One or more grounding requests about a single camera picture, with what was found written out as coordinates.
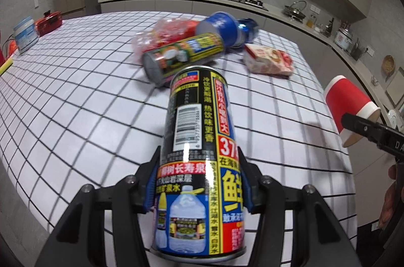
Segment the table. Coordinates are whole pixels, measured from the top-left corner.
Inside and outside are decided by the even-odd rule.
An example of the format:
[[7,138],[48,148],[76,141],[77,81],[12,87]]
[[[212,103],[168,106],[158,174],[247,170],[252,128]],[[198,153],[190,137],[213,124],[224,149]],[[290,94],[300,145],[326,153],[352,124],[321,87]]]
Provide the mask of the table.
[[[120,12],[64,21],[40,38],[0,77],[0,149],[17,192],[49,231],[79,188],[110,186],[135,173],[162,142],[167,88],[147,80],[132,55],[133,35],[161,17],[203,16]],[[287,51],[295,73],[288,80],[249,73],[234,52],[215,62],[229,83],[237,144],[246,157],[287,186],[314,184],[356,245],[355,186],[347,150],[298,46],[260,30],[256,39]],[[145,247],[152,213],[140,216]],[[245,215],[246,265],[258,216]],[[292,246],[286,212],[282,266]],[[106,213],[108,266],[115,265],[111,214]],[[174,266],[147,252],[151,265]]]

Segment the red plastic wrapper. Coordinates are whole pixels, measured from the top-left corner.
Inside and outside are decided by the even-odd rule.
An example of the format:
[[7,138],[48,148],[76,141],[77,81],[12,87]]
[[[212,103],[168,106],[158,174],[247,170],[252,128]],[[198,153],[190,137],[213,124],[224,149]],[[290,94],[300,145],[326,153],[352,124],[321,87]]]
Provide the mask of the red plastic wrapper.
[[288,53],[259,44],[246,44],[244,63],[252,73],[292,75],[292,59]]
[[139,32],[132,39],[135,58],[140,61],[144,52],[194,36],[198,23],[186,18],[160,19],[151,31]]

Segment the plastic bag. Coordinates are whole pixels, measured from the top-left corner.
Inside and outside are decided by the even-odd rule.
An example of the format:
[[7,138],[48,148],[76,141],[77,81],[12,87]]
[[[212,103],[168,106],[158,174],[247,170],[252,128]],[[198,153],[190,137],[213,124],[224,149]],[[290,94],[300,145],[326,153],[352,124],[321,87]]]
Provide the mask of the plastic bag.
[[183,17],[160,19],[151,31],[135,34],[132,39],[135,59],[140,61],[144,52],[194,36],[198,23]]

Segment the red toaster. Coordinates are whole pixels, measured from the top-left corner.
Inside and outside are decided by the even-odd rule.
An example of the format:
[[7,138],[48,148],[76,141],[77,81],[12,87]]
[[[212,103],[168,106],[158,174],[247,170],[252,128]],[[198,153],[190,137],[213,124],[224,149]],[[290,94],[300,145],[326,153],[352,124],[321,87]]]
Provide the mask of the red toaster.
[[44,36],[45,34],[48,34],[49,32],[52,32],[60,27],[62,22],[62,15],[60,14],[60,11],[56,11],[54,13],[47,11],[44,13],[44,17],[37,20],[35,24],[39,36]]

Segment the gray floor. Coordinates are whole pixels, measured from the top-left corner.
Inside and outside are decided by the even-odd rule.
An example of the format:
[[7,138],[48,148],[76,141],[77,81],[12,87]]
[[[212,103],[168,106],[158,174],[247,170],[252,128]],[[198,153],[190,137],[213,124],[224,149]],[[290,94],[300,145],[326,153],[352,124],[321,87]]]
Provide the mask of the gray floor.
[[48,232],[25,206],[0,163],[0,232],[25,267],[34,266]]

